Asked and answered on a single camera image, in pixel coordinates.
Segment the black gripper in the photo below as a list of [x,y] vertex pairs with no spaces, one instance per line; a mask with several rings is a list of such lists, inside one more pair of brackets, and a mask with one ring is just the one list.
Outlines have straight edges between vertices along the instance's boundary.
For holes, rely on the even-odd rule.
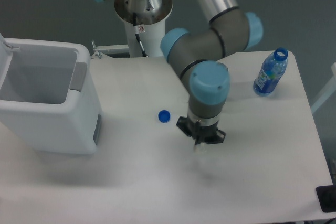
[[205,122],[197,119],[195,122],[189,116],[180,116],[176,126],[188,137],[194,139],[194,145],[201,144],[222,144],[226,133],[218,129],[218,121],[211,122],[206,119]]

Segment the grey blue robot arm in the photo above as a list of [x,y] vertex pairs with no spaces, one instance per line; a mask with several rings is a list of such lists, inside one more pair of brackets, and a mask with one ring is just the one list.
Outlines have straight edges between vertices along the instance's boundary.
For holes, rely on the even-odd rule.
[[178,119],[177,127],[196,145],[220,144],[226,134],[217,125],[229,92],[228,70],[220,60],[258,44],[263,25],[256,14],[243,12],[236,0],[198,2],[209,29],[191,35],[183,28],[165,30],[172,0],[114,0],[127,43],[93,49],[97,56],[163,56],[189,94],[187,116]]

